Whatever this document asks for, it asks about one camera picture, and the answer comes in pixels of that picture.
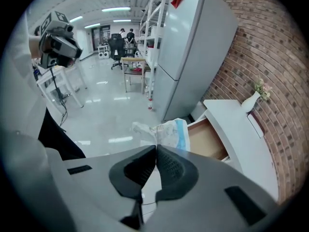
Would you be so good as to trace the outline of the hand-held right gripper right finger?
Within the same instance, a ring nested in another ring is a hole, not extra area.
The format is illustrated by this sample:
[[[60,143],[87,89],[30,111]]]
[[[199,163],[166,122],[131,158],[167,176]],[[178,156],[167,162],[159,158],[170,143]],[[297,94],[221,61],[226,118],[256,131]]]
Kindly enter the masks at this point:
[[[155,201],[171,201],[184,197],[197,183],[197,167],[162,145],[156,148],[156,167],[160,174],[161,190]]]

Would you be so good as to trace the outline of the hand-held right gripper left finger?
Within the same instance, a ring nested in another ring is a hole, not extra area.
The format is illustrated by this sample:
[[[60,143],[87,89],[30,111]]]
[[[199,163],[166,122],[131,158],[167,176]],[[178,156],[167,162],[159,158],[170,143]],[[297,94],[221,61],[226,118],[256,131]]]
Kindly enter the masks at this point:
[[[120,221],[133,228],[139,229],[143,224],[142,218],[142,188],[151,176],[156,164],[156,146],[147,146],[142,151],[116,163],[109,171],[109,179],[116,191],[125,198],[134,200],[131,215]]]

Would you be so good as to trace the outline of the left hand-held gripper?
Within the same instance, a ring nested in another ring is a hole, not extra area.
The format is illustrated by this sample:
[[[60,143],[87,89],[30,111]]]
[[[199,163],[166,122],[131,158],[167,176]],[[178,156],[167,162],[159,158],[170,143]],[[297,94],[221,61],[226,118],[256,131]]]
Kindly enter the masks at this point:
[[[82,54],[82,49],[74,39],[74,26],[67,17],[52,11],[40,26],[39,50],[42,53],[40,66],[44,69],[56,65],[72,66]]]

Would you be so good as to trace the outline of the white-blue plastic bag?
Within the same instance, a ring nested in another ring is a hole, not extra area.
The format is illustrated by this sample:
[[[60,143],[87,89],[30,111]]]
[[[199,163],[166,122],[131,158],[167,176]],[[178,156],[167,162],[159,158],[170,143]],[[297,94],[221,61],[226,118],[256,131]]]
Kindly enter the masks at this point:
[[[184,119],[177,118],[154,127],[133,122],[132,129],[141,146],[163,145],[191,151],[188,124]]]

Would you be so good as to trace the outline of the white drawer with brown inside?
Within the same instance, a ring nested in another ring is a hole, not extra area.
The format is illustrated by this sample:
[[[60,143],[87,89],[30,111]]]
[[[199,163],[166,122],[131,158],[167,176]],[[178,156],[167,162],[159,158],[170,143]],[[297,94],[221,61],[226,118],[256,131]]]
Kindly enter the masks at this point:
[[[207,118],[189,124],[188,134],[192,153],[218,160],[228,157],[226,148]]]

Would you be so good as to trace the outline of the person's left forearm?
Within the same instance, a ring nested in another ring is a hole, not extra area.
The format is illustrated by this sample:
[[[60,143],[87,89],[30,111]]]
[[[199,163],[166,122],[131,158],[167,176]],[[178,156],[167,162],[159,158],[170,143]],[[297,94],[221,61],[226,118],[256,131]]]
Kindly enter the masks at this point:
[[[41,58],[42,52],[40,50],[40,36],[29,35],[28,36],[28,45],[31,53],[31,58]]]

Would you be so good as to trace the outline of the white table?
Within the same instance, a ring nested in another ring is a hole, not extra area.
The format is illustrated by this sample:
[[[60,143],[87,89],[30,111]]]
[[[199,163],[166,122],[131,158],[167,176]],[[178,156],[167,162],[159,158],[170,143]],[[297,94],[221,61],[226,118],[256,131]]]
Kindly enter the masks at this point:
[[[65,68],[63,66],[55,66],[51,70],[46,71],[43,75],[39,76],[36,82],[46,100],[52,106],[54,106],[62,115],[64,113],[62,113],[60,108],[57,106],[57,103],[52,99],[51,92],[56,90],[56,87],[57,88],[64,87],[65,90],[68,91],[69,94],[73,96],[74,100],[76,101],[77,105],[80,108],[84,106],[77,97],[73,84],[69,80],[68,73],[71,71],[76,71],[80,81],[82,82],[83,87],[87,89],[87,85],[84,81],[82,71],[80,70],[78,65],[74,65],[73,67],[69,68]]]

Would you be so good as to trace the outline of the black office chair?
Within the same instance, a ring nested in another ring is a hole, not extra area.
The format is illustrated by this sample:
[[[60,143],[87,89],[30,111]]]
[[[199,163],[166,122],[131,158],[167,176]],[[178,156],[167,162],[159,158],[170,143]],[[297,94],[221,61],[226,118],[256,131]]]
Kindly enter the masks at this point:
[[[121,34],[112,34],[108,40],[109,47],[111,50],[111,58],[114,60],[114,64],[111,66],[113,69],[115,66],[120,66],[122,69],[121,58],[125,57],[125,41]]]

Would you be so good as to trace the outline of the person's white shirt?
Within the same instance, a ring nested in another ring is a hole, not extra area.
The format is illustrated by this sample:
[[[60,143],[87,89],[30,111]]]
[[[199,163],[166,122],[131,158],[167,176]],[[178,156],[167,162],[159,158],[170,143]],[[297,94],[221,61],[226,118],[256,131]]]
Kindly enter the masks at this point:
[[[23,14],[0,60],[0,129],[38,139],[46,103],[33,75],[30,40]]]

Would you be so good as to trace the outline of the wooden chair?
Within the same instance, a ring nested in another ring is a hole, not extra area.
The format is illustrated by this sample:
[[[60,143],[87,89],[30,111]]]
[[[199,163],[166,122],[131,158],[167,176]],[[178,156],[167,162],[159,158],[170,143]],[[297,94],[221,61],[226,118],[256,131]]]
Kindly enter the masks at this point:
[[[146,86],[145,74],[151,70],[146,59],[121,57],[120,63],[122,64],[125,91],[127,92],[126,77],[128,76],[128,83],[131,85],[131,76],[135,76],[141,79],[141,93],[144,94]]]

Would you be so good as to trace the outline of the person's black trousers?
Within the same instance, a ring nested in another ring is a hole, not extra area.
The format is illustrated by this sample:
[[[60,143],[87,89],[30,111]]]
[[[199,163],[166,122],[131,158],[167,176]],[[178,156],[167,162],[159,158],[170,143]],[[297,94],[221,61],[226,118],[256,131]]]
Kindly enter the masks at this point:
[[[38,139],[44,145],[44,147],[57,150],[62,160],[86,158],[82,150],[55,122],[48,109],[46,109]]]

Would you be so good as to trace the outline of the brown edged notebook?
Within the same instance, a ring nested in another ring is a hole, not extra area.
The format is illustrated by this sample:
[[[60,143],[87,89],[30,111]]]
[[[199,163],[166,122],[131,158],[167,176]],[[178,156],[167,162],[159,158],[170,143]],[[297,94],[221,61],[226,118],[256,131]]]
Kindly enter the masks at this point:
[[[252,124],[253,128],[255,129],[256,133],[258,134],[258,136],[260,138],[264,137],[265,135],[265,129],[262,126],[261,122],[257,119],[256,115],[254,114],[254,112],[249,112],[247,114],[247,118],[250,121],[250,123]]]

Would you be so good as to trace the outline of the white vase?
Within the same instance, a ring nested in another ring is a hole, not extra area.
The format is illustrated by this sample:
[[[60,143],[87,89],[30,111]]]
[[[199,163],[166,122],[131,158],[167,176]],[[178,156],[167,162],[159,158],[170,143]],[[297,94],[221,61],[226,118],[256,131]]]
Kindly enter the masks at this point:
[[[260,94],[255,91],[252,96],[247,98],[242,104],[241,107],[244,112],[249,113],[253,108],[256,103],[256,101],[260,98]]]

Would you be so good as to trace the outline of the grey refrigerator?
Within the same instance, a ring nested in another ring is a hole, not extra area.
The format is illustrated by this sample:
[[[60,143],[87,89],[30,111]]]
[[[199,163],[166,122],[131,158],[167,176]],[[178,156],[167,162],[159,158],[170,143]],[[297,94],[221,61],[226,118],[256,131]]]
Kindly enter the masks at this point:
[[[238,20],[223,0],[169,5],[154,79],[159,121],[188,116],[206,92],[232,44]]]

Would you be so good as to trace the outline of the bunch of flowers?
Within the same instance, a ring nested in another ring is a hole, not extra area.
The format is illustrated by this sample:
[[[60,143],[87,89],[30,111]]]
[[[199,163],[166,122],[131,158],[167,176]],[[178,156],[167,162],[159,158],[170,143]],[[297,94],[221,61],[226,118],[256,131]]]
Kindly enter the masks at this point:
[[[259,78],[258,81],[254,84],[254,90],[259,93],[263,100],[268,100],[270,98],[272,87],[265,83],[262,78]]]

